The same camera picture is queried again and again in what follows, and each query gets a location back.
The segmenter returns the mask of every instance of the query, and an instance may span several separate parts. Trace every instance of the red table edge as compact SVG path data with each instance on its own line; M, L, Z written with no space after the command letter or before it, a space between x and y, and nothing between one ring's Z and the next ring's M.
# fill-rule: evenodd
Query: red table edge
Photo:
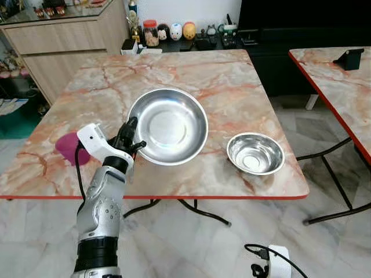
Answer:
M299 195L299 196L133 196L126 195L123 199L127 200L177 200L177 199L197 199L197 200L299 200L304 199L308 196ZM80 200L81 196L31 196L31 195L2 195L0 199L23 199L23 200Z
M331 112L334 114L334 116L336 117L336 119L340 122L340 124L342 125L342 127L346 130L346 132L352 138L354 144L357 146L357 148L359 149L359 151L362 153L363 157L371 165L371 155L368 154L368 152L365 149L365 147L361 144L361 142L359 142L359 140L357 139L357 137L355 136L355 134L348 127L348 125L346 124L346 122L341 118L341 116L339 115L339 113L337 113L335 107L332 106L332 104L330 103L330 101L325 97L325 95L321 92L320 88L315 84L315 82L312 80L312 78L309 76L309 74L307 74L307 72L305 71L305 69L300 65L299 61L296 60L296 58L294 57L294 55L291 54L290 51L291 50L289 50L289 56L290 56L290 58L294 61L294 63L299 68L299 70L308 79L309 83L314 87L314 89L317 91L317 93L319 94L319 96L321 97L321 99L325 102L325 104L327 105L327 107L331 110Z

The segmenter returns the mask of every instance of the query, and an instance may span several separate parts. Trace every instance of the white device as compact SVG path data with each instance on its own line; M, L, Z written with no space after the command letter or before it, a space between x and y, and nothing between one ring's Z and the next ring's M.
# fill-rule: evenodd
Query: white device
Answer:
M289 250L285 246L269 245L268 247L290 259ZM268 278L291 278L291 265L281 257L269 252Z
M86 151L102 163L108 156L117 156L127 161L128 171L133 167L134 159L128 153L110 146L103 132L95 123L90 123L80 129L77 132L77 137Z
M135 55L137 52L137 41L135 39L126 39L121 47L121 55Z

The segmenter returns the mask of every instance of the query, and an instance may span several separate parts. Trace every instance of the marble floor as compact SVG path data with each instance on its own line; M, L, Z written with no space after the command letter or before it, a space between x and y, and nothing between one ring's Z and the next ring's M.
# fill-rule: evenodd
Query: marble floor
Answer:
M306 97L271 102L296 155L321 151L346 138L332 113ZM0 141L0 173L22 140ZM354 206L371 200L370 172L351 143L327 156ZM318 159L300 162L311 193L304 200L203 200L201 209L232 222L223 224L163 200L122 221L119 266L125 278L246 278L250 265L265 262L245 243L286 246L308 277L371 277L371 211L303 226L303 219L346 206ZM144 204L126 200L123 211ZM77 249L74 200L0 200L1 277L69 277ZM300 275L292 271L292 277Z

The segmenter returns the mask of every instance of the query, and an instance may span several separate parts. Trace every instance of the black phone holder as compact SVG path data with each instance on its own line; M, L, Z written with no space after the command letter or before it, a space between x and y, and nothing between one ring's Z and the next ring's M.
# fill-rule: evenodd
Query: black phone holder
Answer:
M354 69L359 69L359 62L361 61L361 54L365 50L361 49L350 49L344 52L339 59L334 60L335 64L338 64L346 71L352 71Z

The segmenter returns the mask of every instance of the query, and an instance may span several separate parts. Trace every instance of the bowl rim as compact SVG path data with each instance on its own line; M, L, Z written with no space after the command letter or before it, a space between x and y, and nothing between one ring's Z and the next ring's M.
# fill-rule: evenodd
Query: bowl rim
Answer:
M162 162L160 160L156 160L156 159L153 159L149 156L147 156L146 154L144 154L142 152L142 150L138 150L138 153L146 160L150 161L150 162L153 162L157 165L161 165L161 166L177 166L177 165L181 165L181 164L184 164L190 160L192 160L193 158L195 158L197 156L197 154L200 153L200 151L204 148L205 144L206 144L206 141L208 140L208 135L209 135L209 122L208 122L208 117L206 115L206 112L204 110L204 108L201 106L201 104L199 103L199 101L192 95L190 95L189 93L183 91L183 90L180 90L178 88L159 88L159 89L154 89L154 90L151 90L149 92L146 92L144 94L142 94L140 97L138 97L136 99L136 101L132 104L132 106L130 107L130 110L128 112L128 115L126 117L126 121L129 120L130 118L130 114L132 113L132 110L134 108L134 106L143 98L145 97L146 95L148 94L152 94L156 91L160 91L160 90L172 90L172 91L177 91L178 93L181 93L183 95L185 95L186 97L190 98L196 105L197 107L201 110L201 113L203 115L203 119L205 121L205 127L206 127L206 133L205 133L205 137L203 138L203 141L202 141L202 144L199 146L199 148L189 157L183 159L183 160L179 160L177 162Z
M230 155L230 152L229 152L229 149L230 149L230 144L232 143L232 141L234 139L236 139L237 137L240 137L240 136L244 136L244 135L257 135L257 136L260 136L260 137L264 137L264 138L267 138L271 141L274 142L274 144L276 144L279 148L279 151L281 152L282 154L282 161L280 162L280 164L273 170L269 171L269 172L264 172L264 173L258 173L258 172L253 172L253 171L246 171L245 169L242 169L240 168L236 163L234 163L231 155ZM227 155L228 155L228 158L230 160L230 162L232 162L232 164L240 169L241 171L243 171L244 173L248 173L248 174L253 174L253 175L270 175L270 174L273 174L275 172L277 172L278 170L280 170L283 166L283 164L285 164L285 152L283 151L282 147L278 144L278 142L276 140L274 140L273 138L269 137L268 135L265 135L265 134L262 134L262 133L257 133L257 132L243 132L243 133L239 133L239 134L236 134L234 135L228 142L227 144Z

